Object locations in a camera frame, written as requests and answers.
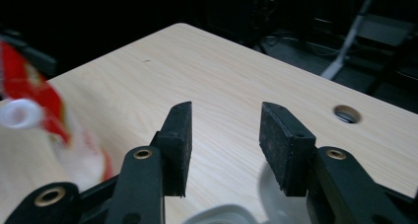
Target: grommet hole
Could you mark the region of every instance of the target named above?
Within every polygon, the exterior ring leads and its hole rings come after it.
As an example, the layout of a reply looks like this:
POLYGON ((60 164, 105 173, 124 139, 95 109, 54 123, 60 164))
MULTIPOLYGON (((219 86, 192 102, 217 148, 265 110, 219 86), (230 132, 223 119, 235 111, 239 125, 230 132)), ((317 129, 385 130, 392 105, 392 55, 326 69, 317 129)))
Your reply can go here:
POLYGON ((65 195, 64 187, 52 187, 43 191, 35 199, 35 205, 39 207, 51 205, 59 201, 65 195))
POLYGON ((343 105, 335 107, 334 114, 338 119, 346 123, 358 123, 362 118, 355 109, 343 105))
POLYGON ((153 151, 148 149, 140 149, 136 151, 133 155, 136 159, 147 159, 153 155, 153 151))
POLYGON ((336 159, 336 160, 344 160, 344 159, 347 158, 347 156, 343 152, 340 152, 340 151, 335 150, 335 149, 326 150, 326 155, 328 155, 328 157, 336 159))

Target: black chair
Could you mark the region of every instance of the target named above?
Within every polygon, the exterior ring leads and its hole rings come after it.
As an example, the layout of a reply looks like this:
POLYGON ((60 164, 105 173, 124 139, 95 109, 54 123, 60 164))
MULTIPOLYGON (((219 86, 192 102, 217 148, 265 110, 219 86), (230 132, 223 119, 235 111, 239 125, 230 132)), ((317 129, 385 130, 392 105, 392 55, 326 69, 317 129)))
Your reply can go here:
POLYGON ((373 96, 379 86, 390 83, 408 90, 418 89, 418 31, 414 31, 377 75, 366 94, 373 96))

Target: screw hole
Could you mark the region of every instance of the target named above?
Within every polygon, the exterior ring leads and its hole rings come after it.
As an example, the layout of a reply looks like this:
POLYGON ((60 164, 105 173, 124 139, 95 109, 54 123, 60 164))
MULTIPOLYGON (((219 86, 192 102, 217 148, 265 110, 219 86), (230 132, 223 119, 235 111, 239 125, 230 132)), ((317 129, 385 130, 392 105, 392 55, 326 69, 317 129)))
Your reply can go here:
POLYGON ((338 150, 334 150, 334 149, 327 150, 326 155, 328 155, 328 157, 330 158, 337 159, 337 160, 344 160, 347 158, 347 156, 344 153, 338 150))
POLYGON ((296 136, 297 136, 297 137, 305 137, 305 134, 304 134, 304 133, 302 133, 302 132, 297 132, 297 133, 296 133, 296 136))
POLYGON ((134 153, 133 157, 136 159, 147 159, 153 155, 151 150, 141 149, 134 153))
POLYGON ((137 224, 141 222, 141 215, 138 213, 128 213, 123 217, 123 224, 137 224))
POLYGON ((361 120, 360 113, 348 106, 335 107, 334 114, 338 119, 346 123, 358 123, 361 120))
POLYGON ((382 215, 373 215, 372 220, 376 224, 393 224, 392 221, 387 219, 385 216, 382 215))
POLYGON ((35 199, 35 205, 39 207, 49 206, 59 201, 65 195, 64 187, 52 187, 43 191, 35 199))

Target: white bottle cap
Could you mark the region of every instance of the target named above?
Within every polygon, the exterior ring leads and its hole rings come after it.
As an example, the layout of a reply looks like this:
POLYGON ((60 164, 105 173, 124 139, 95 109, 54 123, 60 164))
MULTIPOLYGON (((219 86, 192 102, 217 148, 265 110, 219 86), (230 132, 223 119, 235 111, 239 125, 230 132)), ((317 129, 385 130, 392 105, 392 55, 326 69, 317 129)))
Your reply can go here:
POLYGON ((36 127, 43 119, 40 105, 29 99, 11 101, 0 108, 0 125, 25 129, 36 127))

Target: light wood tabletop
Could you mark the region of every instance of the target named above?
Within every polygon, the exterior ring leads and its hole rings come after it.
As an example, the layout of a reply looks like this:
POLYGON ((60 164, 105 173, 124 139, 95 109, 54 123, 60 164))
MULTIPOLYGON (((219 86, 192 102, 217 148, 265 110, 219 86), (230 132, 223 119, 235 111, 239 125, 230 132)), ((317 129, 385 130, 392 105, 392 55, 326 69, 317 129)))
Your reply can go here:
MULTIPOLYGON (((281 105, 316 136, 316 146, 352 153, 379 184, 414 196, 418 115, 257 51, 177 24, 50 80, 100 138, 120 169, 148 145, 172 106, 192 101, 193 150, 186 198, 166 197, 167 223, 235 203, 258 222, 265 158, 258 144, 261 103, 281 105), (345 123, 333 109, 361 115, 345 123)), ((0 222, 35 188, 68 181, 38 129, 0 128, 0 222)))

